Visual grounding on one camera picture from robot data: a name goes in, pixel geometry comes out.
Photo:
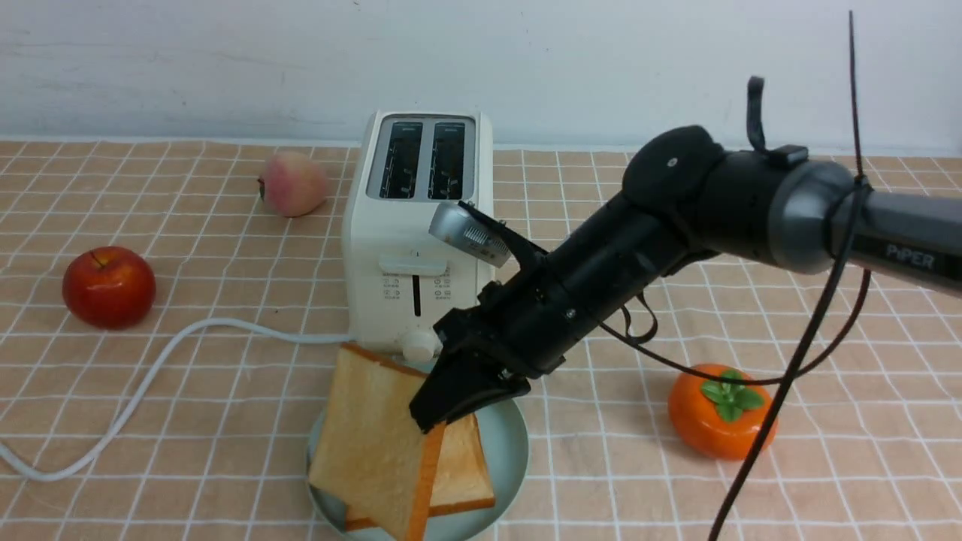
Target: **orange persimmon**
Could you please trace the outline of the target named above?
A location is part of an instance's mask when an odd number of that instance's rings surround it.
[[[703,374],[751,380],[724,365],[692,368]],[[744,460],[771,405],[772,397],[760,385],[721,383],[681,373],[671,388],[668,413],[678,436],[696,451],[720,460]],[[777,429],[778,419],[762,451],[772,443]]]

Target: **toaster control button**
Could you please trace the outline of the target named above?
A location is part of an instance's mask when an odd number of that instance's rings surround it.
[[[434,358],[439,345],[438,337],[433,332],[415,330],[401,339],[401,352],[409,363],[427,363]]]
[[[387,274],[408,274],[418,276],[441,276],[447,271],[446,259],[431,259],[427,257],[400,257],[381,254],[377,258],[381,271]]]

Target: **green leaf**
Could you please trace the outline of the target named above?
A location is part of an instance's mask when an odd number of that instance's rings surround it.
[[[742,375],[738,373],[737,370],[726,370],[721,373],[721,377],[727,377],[728,379],[743,379]],[[721,388],[730,395],[735,395],[742,389],[745,389],[745,385],[738,383],[722,383]]]
[[[758,409],[765,405],[765,399],[753,390],[745,388],[735,395],[735,405],[744,410]]]
[[[701,394],[716,404],[730,403],[732,401],[732,397],[722,391],[722,387],[717,381],[705,381],[702,383]]]
[[[734,404],[718,404],[715,409],[719,412],[719,416],[726,423],[734,423],[742,417],[742,408]]]

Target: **toaster power cord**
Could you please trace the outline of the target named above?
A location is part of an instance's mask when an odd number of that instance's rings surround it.
[[[70,466],[63,468],[58,472],[45,473],[21,460],[19,456],[14,454],[10,448],[3,444],[0,444],[0,458],[3,458],[5,462],[10,464],[10,466],[16,470],[18,474],[21,474],[23,477],[34,481],[58,481],[76,474],[86,467],[90,462],[92,462],[111,443],[114,437],[120,432],[121,429],[123,429],[124,425],[127,424],[127,421],[129,421],[131,416],[134,415],[134,411],[137,410],[137,406],[140,404],[140,401],[143,399],[144,395],[146,395],[147,389],[154,381],[154,377],[157,376],[157,372],[160,371],[161,367],[164,365],[164,362],[167,360],[167,357],[170,356],[170,353],[174,350],[174,348],[177,348],[177,346],[192,332],[211,326],[240,328],[293,344],[338,344],[351,340],[348,335],[341,334],[290,334],[286,332],[280,332],[263,325],[245,322],[242,320],[235,320],[233,318],[208,318],[206,320],[191,323],[170,339],[170,342],[167,343],[161,353],[157,356],[157,360],[154,361],[153,366],[150,367],[150,371],[143,378],[143,381],[140,382],[140,386],[138,387],[137,391],[130,398],[130,401],[127,402],[127,406],[124,407],[123,411],[120,412],[120,415],[111,424],[110,429],[107,430],[107,433],[100,438],[100,441],[97,442],[97,444],[93,446],[93,448],[90,449],[87,454],[80,458],[80,460],[77,460]]]

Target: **toaster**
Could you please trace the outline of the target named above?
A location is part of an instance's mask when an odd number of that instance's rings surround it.
[[[376,112],[362,141],[342,222],[350,336],[363,348],[427,363],[432,326],[477,303],[491,263],[433,236],[441,205],[494,206],[494,141],[480,113]]]

